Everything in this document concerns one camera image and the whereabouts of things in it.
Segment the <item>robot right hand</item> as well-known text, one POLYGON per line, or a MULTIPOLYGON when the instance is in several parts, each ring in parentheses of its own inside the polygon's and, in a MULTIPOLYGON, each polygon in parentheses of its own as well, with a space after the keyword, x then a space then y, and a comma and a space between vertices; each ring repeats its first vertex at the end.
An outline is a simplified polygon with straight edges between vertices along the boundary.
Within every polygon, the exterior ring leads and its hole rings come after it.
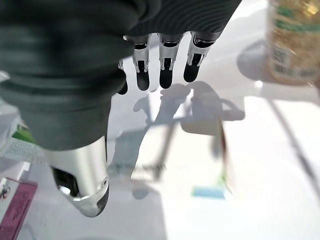
POLYGON ((126 92, 132 57, 148 88, 150 36, 159 37, 161 87, 191 33, 184 80, 193 82, 238 0, 3 0, 0 96, 18 108, 59 191, 86 217, 109 197, 106 135, 112 96, 126 92))

